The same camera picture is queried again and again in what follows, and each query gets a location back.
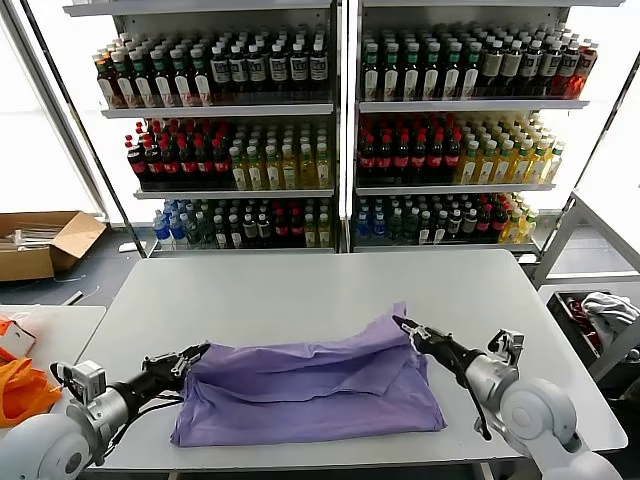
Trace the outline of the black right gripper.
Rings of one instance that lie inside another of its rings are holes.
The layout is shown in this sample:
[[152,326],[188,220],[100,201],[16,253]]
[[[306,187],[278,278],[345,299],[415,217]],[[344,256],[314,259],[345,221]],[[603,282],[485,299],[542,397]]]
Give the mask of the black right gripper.
[[398,327],[410,339],[417,352],[427,352],[442,366],[454,374],[464,374],[471,363],[484,352],[479,349],[467,349],[454,340],[451,335],[421,325],[413,319],[398,315],[392,316]]

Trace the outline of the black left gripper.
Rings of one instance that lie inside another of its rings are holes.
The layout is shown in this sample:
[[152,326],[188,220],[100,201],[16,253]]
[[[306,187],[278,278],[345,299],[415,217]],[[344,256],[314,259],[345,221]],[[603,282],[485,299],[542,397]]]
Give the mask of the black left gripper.
[[147,356],[142,362],[144,370],[128,381],[120,382],[119,393],[127,403],[148,403],[165,391],[181,392],[184,386],[182,376],[200,360],[209,347],[208,342],[203,342],[191,345],[181,352]]

